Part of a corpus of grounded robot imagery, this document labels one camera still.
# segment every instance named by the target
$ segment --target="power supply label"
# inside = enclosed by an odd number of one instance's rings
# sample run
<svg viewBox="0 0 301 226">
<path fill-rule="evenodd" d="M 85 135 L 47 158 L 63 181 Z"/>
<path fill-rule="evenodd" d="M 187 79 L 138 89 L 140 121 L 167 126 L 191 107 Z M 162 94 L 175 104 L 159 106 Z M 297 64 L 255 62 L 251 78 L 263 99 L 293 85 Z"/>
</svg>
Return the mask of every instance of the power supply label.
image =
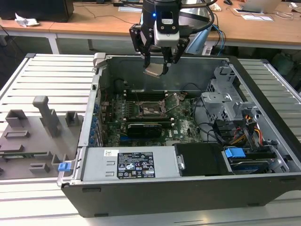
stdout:
<svg viewBox="0 0 301 226">
<path fill-rule="evenodd" d="M 119 179 L 155 178 L 152 152 L 118 153 L 117 177 Z"/>
</svg>

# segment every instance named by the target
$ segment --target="blue tab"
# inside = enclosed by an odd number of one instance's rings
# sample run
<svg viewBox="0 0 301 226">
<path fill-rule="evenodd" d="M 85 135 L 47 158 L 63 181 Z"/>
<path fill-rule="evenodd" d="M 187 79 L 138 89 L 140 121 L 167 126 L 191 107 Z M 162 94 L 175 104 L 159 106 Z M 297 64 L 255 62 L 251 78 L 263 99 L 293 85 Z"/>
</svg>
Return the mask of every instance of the blue tab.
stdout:
<svg viewBox="0 0 301 226">
<path fill-rule="evenodd" d="M 244 150 L 242 148 L 228 148 L 227 150 L 225 150 L 225 154 L 227 156 L 227 158 L 245 158 L 246 154 L 244 152 Z"/>
<path fill-rule="evenodd" d="M 70 172 L 71 171 L 71 163 L 70 162 L 62 162 L 58 166 L 59 172 Z"/>
</svg>

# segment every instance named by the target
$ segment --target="wooden desk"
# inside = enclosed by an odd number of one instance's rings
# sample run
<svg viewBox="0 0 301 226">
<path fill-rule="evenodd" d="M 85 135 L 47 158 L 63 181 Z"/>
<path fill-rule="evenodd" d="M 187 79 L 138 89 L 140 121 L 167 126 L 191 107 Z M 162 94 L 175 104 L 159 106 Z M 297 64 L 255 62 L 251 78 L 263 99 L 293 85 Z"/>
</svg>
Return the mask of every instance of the wooden desk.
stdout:
<svg viewBox="0 0 301 226">
<path fill-rule="evenodd" d="M 238 8 L 238 1 L 232 0 L 229 7 L 218 0 L 221 12 L 215 12 L 219 18 L 219 26 L 226 33 L 225 45 L 301 49 L 301 17 L 294 13 L 298 19 L 285 20 L 271 15 L 274 22 L 245 20 L 233 8 Z M 2 21 L 2 25 L 10 35 L 32 36 L 48 38 L 53 53 L 59 54 L 58 38 L 87 39 L 89 48 L 92 49 L 92 40 L 131 40 L 128 30 L 131 23 L 140 21 L 141 13 L 119 12 L 118 7 L 112 5 L 91 5 L 74 3 L 74 14 L 68 23 L 41 22 L 40 26 L 23 28 L 14 21 Z M 279 11 L 290 12 L 287 3 L 281 2 Z M 206 49 L 218 40 L 217 32 L 210 32 Z"/>
<path fill-rule="evenodd" d="M 218 0 L 222 11 L 215 12 L 220 29 L 226 33 L 226 46 L 301 49 L 301 14 L 294 13 L 296 18 L 294 20 L 282 19 L 275 14 L 267 14 L 274 22 L 245 20 L 237 16 L 239 14 L 233 10 L 240 8 L 238 5 L 240 2 L 236 0 L 232 2 L 233 5 L 229 7 L 223 0 Z M 287 13 L 291 11 L 286 2 L 281 2 L 276 10 Z M 212 46 L 216 40 L 218 40 L 217 32 L 210 32 L 206 44 Z"/>
<path fill-rule="evenodd" d="M 113 5 L 93 6 L 76 2 L 74 3 L 74 13 L 69 21 L 54 23 L 50 27 L 50 32 L 129 36 L 129 28 L 133 24 L 139 23 L 140 18 L 141 13 L 118 12 L 118 7 Z"/>
</svg>

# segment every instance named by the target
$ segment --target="motherboard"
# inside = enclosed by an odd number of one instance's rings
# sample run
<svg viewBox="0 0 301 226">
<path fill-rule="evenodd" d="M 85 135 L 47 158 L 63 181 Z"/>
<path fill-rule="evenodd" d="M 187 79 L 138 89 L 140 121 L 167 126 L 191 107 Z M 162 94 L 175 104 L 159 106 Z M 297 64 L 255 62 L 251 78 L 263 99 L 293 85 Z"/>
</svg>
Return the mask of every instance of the motherboard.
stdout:
<svg viewBox="0 0 301 226">
<path fill-rule="evenodd" d="M 104 146 L 201 142 L 192 103 L 183 93 L 113 95 L 102 104 Z"/>
</svg>

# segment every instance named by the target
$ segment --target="green motherboard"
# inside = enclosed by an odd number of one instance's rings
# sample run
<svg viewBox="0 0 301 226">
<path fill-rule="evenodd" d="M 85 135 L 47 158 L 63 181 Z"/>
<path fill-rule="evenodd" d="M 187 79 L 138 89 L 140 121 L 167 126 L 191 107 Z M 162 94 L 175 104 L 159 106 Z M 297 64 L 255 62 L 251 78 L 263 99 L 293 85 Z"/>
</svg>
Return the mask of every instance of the green motherboard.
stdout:
<svg viewBox="0 0 301 226">
<path fill-rule="evenodd" d="M 104 145 L 107 147 L 172 146 L 175 143 L 201 142 L 201 135 L 192 117 L 192 99 L 182 95 L 179 100 L 180 96 L 180 93 L 172 93 L 163 101 L 126 100 L 122 95 L 112 96 L 102 107 L 106 131 Z M 141 123 L 144 119 L 147 119 L 147 123 L 162 124 L 161 136 L 129 138 L 128 124 Z"/>
</svg>

